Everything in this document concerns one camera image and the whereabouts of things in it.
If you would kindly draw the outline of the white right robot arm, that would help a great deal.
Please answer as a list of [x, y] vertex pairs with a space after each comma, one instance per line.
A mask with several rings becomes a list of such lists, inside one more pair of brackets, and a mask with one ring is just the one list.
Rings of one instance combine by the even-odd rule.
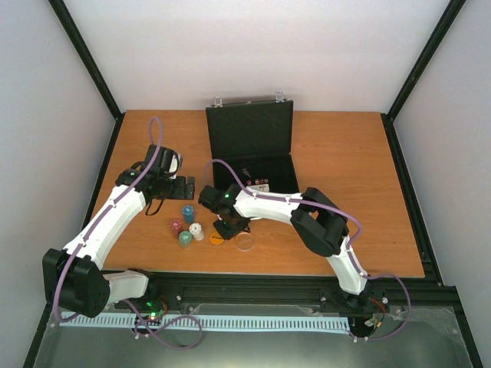
[[221, 191], [205, 186], [199, 204], [218, 216], [213, 227], [225, 240], [250, 230], [253, 219], [268, 219], [293, 227], [305, 247], [326, 258], [339, 283], [332, 296], [346, 305], [350, 296], [364, 290], [364, 282], [348, 255], [348, 216], [316, 188], [303, 193], [280, 194], [242, 189], [232, 184]]

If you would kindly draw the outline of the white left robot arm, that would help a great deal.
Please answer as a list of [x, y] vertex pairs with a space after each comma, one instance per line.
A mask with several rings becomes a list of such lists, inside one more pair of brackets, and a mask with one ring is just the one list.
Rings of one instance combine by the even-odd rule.
[[156, 199], [193, 199], [192, 176], [161, 176], [126, 169], [107, 201], [85, 228], [61, 250], [43, 259], [44, 292], [55, 319], [67, 323], [83, 315], [96, 317], [109, 304], [133, 299], [152, 308], [160, 299], [148, 272], [138, 268], [104, 274], [104, 262], [130, 222]]

